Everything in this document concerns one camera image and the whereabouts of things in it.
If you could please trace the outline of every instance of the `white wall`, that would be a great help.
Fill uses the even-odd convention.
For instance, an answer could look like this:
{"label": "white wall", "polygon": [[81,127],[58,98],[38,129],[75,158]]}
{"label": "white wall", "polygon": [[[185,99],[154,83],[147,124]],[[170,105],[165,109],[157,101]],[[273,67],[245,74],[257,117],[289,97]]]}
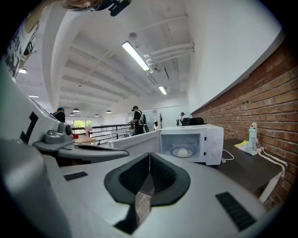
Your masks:
{"label": "white wall", "polygon": [[102,117],[104,118],[104,125],[112,124],[127,124],[132,120],[133,106],[138,106],[141,111],[157,111],[158,123],[160,124],[159,113],[162,113],[163,117],[163,127],[175,126],[176,119],[181,112],[184,112],[189,116],[189,105],[186,99],[186,95],[176,95],[167,97],[146,97],[146,98],[135,98],[129,97],[119,104],[110,107],[109,110],[112,111],[111,114],[104,113]]}
{"label": "white wall", "polygon": [[258,1],[185,0],[185,4],[195,43],[188,88],[194,112],[251,73],[284,36],[279,22]]}
{"label": "white wall", "polygon": [[133,106],[138,106],[141,111],[152,110],[157,108],[169,107],[169,106],[183,106],[188,105],[186,94],[168,94],[162,95],[157,93],[154,96],[148,97],[135,97],[130,96],[127,99],[121,99],[117,103],[113,103],[106,110],[112,111],[113,114],[129,113]]}

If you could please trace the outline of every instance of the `ceiling pipe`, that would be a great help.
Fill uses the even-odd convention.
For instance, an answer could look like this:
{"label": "ceiling pipe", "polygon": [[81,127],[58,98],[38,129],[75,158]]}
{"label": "ceiling pipe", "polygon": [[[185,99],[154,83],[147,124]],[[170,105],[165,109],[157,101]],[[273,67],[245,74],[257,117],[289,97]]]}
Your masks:
{"label": "ceiling pipe", "polygon": [[184,54],[180,54],[180,55],[174,55],[172,57],[169,57],[169,58],[166,58],[166,59],[162,59],[160,61],[152,62],[152,63],[148,64],[148,67],[150,67],[150,66],[152,66],[154,64],[157,64],[157,63],[161,63],[161,62],[164,62],[164,61],[167,61],[167,60],[171,60],[171,59],[178,58],[178,57],[185,56],[185,55],[192,54],[192,53],[193,53],[193,51],[192,52],[187,52],[187,53],[184,53]]}
{"label": "ceiling pipe", "polygon": [[172,51],[172,52],[169,52],[169,53],[160,54],[160,55],[157,55],[157,56],[152,56],[151,59],[154,61],[154,60],[157,60],[157,59],[158,60],[162,59],[162,58],[167,57],[167,56],[180,55],[180,54],[187,53],[187,52],[194,52],[194,48],[187,48],[187,49],[183,49],[183,50]]}
{"label": "ceiling pipe", "polygon": [[158,22],[155,22],[151,25],[148,25],[148,26],[145,26],[141,29],[138,29],[136,30],[136,32],[140,32],[140,31],[143,31],[143,30],[146,30],[146,29],[149,29],[153,26],[157,26],[157,25],[160,25],[160,24],[163,24],[163,23],[167,23],[167,22],[170,22],[170,21],[175,21],[175,20],[184,20],[184,19],[188,19],[188,16],[181,16],[181,17],[174,17],[174,18],[169,18],[169,19],[166,19],[166,20],[162,20],[162,21],[158,21]]}
{"label": "ceiling pipe", "polygon": [[144,57],[145,58],[151,58],[151,57],[154,57],[154,56],[161,55],[163,53],[168,53],[168,52],[171,52],[171,51],[177,51],[177,50],[183,50],[183,49],[189,49],[189,48],[193,49],[194,44],[193,43],[187,43],[187,44],[181,44],[181,45],[176,45],[176,46],[170,46],[170,47],[167,47],[167,48],[164,48],[164,49],[160,49],[160,50],[145,54]]}

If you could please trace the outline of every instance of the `dark countertop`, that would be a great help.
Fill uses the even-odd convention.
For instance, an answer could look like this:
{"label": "dark countertop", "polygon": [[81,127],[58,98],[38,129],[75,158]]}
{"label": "dark countertop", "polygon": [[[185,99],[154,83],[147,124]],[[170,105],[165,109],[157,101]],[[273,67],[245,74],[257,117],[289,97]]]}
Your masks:
{"label": "dark countertop", "polygon": [[[249,191],[254,191],[260,186],[268,183],[273,177],[282,171],[281,167],[266,160],[258,154],[252,156],[234,147],[241,143],[238,139],[223,141],[223,149],[230,152],[235,159],[227,160],[220,165],[212,166],[232,180],[236,181]],[[223,158],[230,159],[231,156],[223,151]]]}

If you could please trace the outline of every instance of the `red brick wall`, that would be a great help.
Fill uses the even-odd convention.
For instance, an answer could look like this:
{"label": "red brick wall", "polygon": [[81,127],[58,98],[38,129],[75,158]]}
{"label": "red brick wall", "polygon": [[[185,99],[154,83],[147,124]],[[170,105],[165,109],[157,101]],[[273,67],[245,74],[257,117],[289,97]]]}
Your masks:
{"label": "red brick wall", "polygon": [[266,205],[284,201],[298,176],[298,61],[286,40],[250,76],[193,113],[205,123],[224,128],[224,138],[248,140],[257,122],[258,139],[265,150],[289,166]]}

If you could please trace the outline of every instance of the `open microwave door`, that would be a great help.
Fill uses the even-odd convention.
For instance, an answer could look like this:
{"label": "open microwave door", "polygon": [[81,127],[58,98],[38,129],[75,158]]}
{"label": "open microwave door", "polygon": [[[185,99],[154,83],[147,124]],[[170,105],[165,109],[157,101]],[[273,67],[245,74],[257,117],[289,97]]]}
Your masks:
{"label": "open microwave door", "polygon": [[122,139],[110,140],[108,145],[110,148],[126,150],[130,155],[139,155],[145,152],[160,153],[160,132],[153,131]]}

